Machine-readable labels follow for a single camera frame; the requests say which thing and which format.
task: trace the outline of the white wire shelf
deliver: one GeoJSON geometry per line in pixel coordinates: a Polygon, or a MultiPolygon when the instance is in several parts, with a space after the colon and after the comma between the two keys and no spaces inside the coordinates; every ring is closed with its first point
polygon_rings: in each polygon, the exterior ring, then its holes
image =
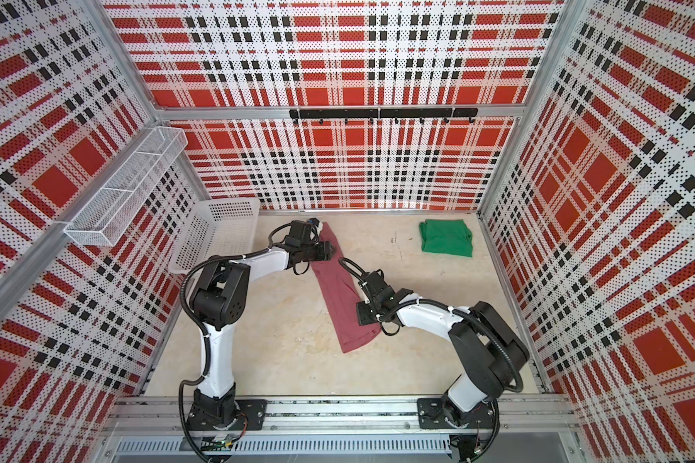
{"type": "Polygon", "coordinates": [[[187,145],[183,129],[154,127],[64,232],[85,246],[115,246],[149,194],[187,145]]]}

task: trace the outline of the white basket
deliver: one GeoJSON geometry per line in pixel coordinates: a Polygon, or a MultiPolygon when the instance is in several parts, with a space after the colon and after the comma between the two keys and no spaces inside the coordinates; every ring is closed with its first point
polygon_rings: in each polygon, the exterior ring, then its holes
{"type": "Polygon", "coordinates": [[[188,273],[212,255],[246,254],[252,250],[260,201],[228,198],[199,201],[178,236],[170,273],[188,273]]]}
{"type": "Polygon", "coordinates": [[[188,143],[183,129],[143,129],[144,140],[67,225],[86,246],[115,246],[162,176],[188,143]]]}

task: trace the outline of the robotic arm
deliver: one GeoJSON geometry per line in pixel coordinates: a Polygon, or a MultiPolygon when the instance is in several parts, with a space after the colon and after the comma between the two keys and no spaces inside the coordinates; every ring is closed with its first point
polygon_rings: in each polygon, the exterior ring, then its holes
{"type": "Polygon", "coordinates": [[[495,400],[505,390],[522,391],[519,371],[530,354],[490,304],[447,306],[405,288],[394,292],[382,270],[367,273],[346,258],[340,259],[340,265],[358,279],[368,299],[356,305],[361,325],[393,322],[398,325],[397,331],[384,333],[393,336],[402,326],[414,327],[453,344],[464,373],[441,399],[444,420],[451,427],[468,425],[479,402],[495,400]],[[486,344],[480,336],[488,339],[486,344]]]}
{"type": "MultiPolygon", "coordinates": [[[[296,264],[300,262],[308,265],[312,261],[330,260],[334,248],[329,242],[320,241],[319,230],[316,218],[292,221],[270,234],[267,248],[247,255],[215,255],[196,265],[181,285],[181,306],[201,331],[204,355],[202,375],[195,381],[184,380],[180,385],[179,412],[189,445],[204,461],[212,461],[212,457],[194,445],[189,430],[232,430],[236,429],[239,418],[244,417],[234,400],[232,341],[236,323],[244,311],[249,283],[289,268],[298,275],[296,264]],[[286,227],[290,227],[288,235],[274,244],[273,234],[286,227]],[[201,275],[195,286],[188,291],[190,281],[199,271],[201,275]],[[183,409],[186,385],[197,386],[187,416],[183,409]]],[[[528,361],[528,350],[490,304],[479,302],[473,307],[450,307],[423,299],[412,290],[402,288],[394,292],[386,284],[381,270],[367,273],[345,258],[340,259],[340,264],[358,279],[367,296],[367,301],[357,304],[361,325],[393,322],[398,326],[397,331],[384,330],[384,333],[392,336],[403,326],[414,327],[453,344],[464,374],[445,392],[438,411],[445,415],[444,421],[450,427],[464,428],[469,422],[475,423],[473,409],[478,403],[492,402],[496,410],[495,400],[504,390],[522,390],[519,370],[528,361]],[[486,344],[480,336],[488,339],[486,344]]],[[[495,435],[493,433],[485,449],[495,435]]]]}
{"type": "MultiPolygon", "coordinates": [[[[251,281],[269,273],[293,268],[300,262],[326,261],[334,251],[330,242],[319,240],[319,220],[295,220],[276,228],[268,236],[269,246],[256,253],[241,256],[213,256],[203,264],[201,275],[190,292],[186,310],[201,329],[201,378],[193,394],[193,406],[184,428],[195,431],[230,429],[241,416],[235,397],[232,375],[232,341],[237,321],[244,312],[247,289],[251,281]],[[273,244],[273,234],[290,226],[288,235],[273,244]]],[[[183,294],[192,270],[181,289],[181,305],[186,309],[183,294]]]]}

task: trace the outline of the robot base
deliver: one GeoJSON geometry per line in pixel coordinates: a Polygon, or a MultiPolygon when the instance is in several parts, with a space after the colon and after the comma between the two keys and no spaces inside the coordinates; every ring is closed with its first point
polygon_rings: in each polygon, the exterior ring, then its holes
{"type": "MultiPolygon", "coordinates": [[[[247,430],[260,431],[262,429],[262,421],[265,419],[265,406],[268,401],[237,399],[236,402],[239,405],[239,410],[247,415],[247,430]]],[[[187,423],[188,429],[191,431],[224,431],[224,429],[219,429],[219,424],[216,423],[212,416],[199,410],[195,405],[190,409],[187,423]]],[[[243,427],[244,420],[240,417],[232,422],[226,431],[242,431],[243,427]]]]}
{"type": "MultiPolygon", "coordinates": [[[[491,407],[480,402],[468,412],[468,426],[464,429],[491,429],[494,426],[493,417],[489,414],[491,407]]],[[[442,399],[417,399],[417,417],[420,429],[457,429],[445,421],[442,399]]]]}

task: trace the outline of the white arm segment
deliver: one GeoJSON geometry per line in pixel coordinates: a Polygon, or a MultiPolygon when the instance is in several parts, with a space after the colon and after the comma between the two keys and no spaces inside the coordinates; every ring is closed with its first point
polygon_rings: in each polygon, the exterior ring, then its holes
{"type": "MultiPolygon", "coordinates": [[[[250,282],[268,273],[284,270],[288,266],[288,253],[280,247],[273,247],[267,253],[240,259],[239,262],[250,266],[250,282]]],[[[211,344],[211,364],[209,374],[204,382],[198,385],[199,390],[209,397],[222,397],[234,384],[232,375],[232,342],[234,341],[234,327],[237,323],[228,324],[221,331],[205,324],[208,329],[211,344]]],[[[204,370],[206,357],[204,356],[204,338],[201,336],[201,372],[204,370]]]]}
{"type": "MultiPolygon", "coordinates": [[[[413,301],[421,298],[419,294],[413,292],[400,302],[413,301]]],[[[456,307],[455,309],[469,312],[468,307],[456,307]]],[[[404,326],[428,331],[429,333],[440,336],[448,342],[451,341],[451,338],[448,337],[448,331],[451,330],[451,327],[455,323],[463,321],[461,317],[429,304],[410,305],[399,309],[397,315],[404,326]]],[[[486,396],[486,394],[471,382],[465,372],[463,372],[448,390],[448,398],[464,412],[470,411],[476,404],[486,399],[486,396]]]]}

